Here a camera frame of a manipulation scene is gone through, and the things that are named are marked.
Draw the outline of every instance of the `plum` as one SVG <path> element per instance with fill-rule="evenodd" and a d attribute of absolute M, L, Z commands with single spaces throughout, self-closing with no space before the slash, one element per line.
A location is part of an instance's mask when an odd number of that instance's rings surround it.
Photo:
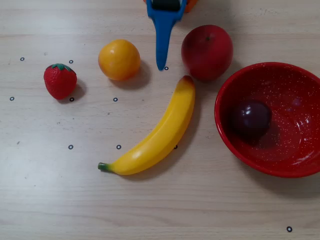
<path fill-rule="evenodd" d="M 245 100 L 231 113 L 231 124 L 244 137 L 255 138 L 264 135 L 270 127 L 272 112 L 258 100 Z"/>

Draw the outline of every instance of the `banana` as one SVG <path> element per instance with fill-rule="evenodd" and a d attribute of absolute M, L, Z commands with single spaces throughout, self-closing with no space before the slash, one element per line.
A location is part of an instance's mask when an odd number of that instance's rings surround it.
<path fill-rule="evenodd" d="M 132 175 L 160 162 L 184 135 L 194 111 L 195 99 L 194 82 L 190 76 L 184 76 L 178 82 L 167 110 L 155 129 L 114 163 L 100 162 L 98 169 Z"/>

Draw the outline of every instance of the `red apple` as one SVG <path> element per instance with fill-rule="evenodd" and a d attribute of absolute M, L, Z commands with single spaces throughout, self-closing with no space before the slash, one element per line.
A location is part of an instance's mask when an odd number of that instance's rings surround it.
<path fill-rule="evenodd" d="M 202 82 L 211 82 L 229 68 L 234 54 L 228 33 L 215 25 L 193 29 L 183 40 L 181 55 L 190 74 Z"/>

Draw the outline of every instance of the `bowl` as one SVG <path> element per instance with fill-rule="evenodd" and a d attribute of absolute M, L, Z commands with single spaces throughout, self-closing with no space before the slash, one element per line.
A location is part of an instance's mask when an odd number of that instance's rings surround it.
<path fill-rule="evenodd" d="M 261 101 L 272 112 L 270 128 L 255 140 L 230 124 L 233 108 L 246 100 Z M 223 84 L 214 116 L 223 142 L 250 167 L 283 178 L 320 171 L 320 79 L 312 73 L 280 62 L 247 66 Z"/>

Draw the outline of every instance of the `strawberry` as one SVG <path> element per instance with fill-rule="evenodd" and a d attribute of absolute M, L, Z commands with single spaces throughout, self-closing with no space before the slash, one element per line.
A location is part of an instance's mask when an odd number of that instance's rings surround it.
<path fill-rule="evenodd" d="M 61 63 L 48 66 L 44 71 L 43 79 L 46 89 L 57 100 L 71 94 L 77 84 L 77 74 Z"/>

